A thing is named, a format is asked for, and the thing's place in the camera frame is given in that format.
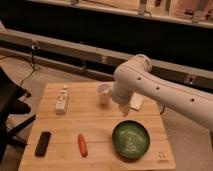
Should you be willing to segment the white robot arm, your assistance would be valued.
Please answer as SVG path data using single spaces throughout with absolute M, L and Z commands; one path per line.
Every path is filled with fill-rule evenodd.
M 137 92 L 213 132 L 213 94 L 161 79 L 152 75 L 151 69 L 151 60 L 143 54 L 120 64 L 114 71 L 114 83 L 110 88 L 112 100 L 126 105 Z

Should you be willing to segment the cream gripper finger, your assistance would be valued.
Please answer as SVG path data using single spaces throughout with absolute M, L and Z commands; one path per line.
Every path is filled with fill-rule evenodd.
M 122 116 L 127 117 L 130 112 L 130 104 L 120 105 L 119 109 L 122 112 Z

